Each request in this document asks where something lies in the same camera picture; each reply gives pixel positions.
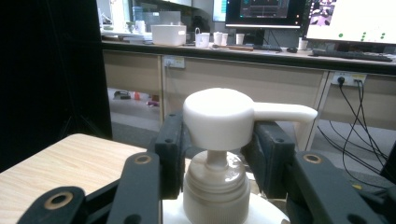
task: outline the monitor screen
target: monitor screen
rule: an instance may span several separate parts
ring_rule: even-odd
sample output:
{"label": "monitor screen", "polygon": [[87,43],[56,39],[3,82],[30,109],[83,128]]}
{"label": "monitor screen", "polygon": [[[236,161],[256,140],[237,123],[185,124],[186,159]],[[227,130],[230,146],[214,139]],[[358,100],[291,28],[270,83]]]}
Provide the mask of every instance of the monitor screen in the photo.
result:
{"label": "monitor screen", "polygon": [[396,45],[394,0],[311,0],[304,38]]}
{"label": "monitor screen", "polygon": [[229,0],[226,27],[299,29],[305,0]]}
{"label": "monitor screen", "polygon": [[225,21],[225,11],[227,7],[227,0],[213,1],[213,21]]}

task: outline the wall socket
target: wall socket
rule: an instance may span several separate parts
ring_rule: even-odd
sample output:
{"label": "wall socket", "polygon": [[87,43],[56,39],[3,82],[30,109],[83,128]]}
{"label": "wall socket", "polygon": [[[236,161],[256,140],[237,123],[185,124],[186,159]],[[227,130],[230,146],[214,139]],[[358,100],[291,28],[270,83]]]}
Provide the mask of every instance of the wall socket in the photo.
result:
{"label": "wall socket", "polygon": [[332,84],[338,85],[339,77],[343,77],[345,79],[345,82],[343,84],[344,86],[358,87],[358,82],[356,80],[360,80],[361,83],[364,84],[367,75],[359,73],[335,72],[334,77],[332,78]]}
{"label": "wall socket", "polygon": [[186,68],[184,57],[165,55],[163,56],[163,65],[176,68]]}

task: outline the wooden table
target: wooden table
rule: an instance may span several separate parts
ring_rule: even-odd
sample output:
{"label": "wooden table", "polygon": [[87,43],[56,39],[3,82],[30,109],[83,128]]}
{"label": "wooden table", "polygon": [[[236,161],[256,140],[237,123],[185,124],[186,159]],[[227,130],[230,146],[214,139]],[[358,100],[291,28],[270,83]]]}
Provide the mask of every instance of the wooden table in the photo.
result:
{"label": "wooden table", "polygon": [[146,151],[84,134],[70,135],[0,174],[0,223],[16,223],[43,193],[77,186],[88,195],[120,178],[125,160]]}

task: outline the keyboard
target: keyboard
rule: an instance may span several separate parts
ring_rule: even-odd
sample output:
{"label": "keyboard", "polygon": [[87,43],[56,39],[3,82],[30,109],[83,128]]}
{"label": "keyboard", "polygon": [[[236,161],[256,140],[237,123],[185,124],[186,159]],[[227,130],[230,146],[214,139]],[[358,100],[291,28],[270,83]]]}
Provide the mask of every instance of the keyboard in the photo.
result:
{"label": "keyboard", "polygon": [[249,47],[249,48],[253,48],[253,49],[259,49],[259,50],[270,50],[270,51],[278,51],[281,52],[282,48],[280,46],[274,46],[274,45],[235,45],[235,46],[239,46],[239,47]]}
{"label": "keyboard", "polygon": [[320,49],[312,49],[313,56],[345,58],[345,59],[359,59],[365,61],[375,61],[391,63],[392,59],[383,55],[365,54],[363,52],[343,52],[343,51],[324,51]]}

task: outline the computer mouse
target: computer mouse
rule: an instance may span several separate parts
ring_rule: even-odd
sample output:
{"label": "computer mouse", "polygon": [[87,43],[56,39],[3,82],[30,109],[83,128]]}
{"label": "computer mouse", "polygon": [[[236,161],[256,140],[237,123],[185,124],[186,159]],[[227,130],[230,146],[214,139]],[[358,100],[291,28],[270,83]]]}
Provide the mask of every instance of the computer mouse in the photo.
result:
{"label": "computer mouse", "polygon": [[297,53],[297,48],[287,48],[286,51],[289,53]]}

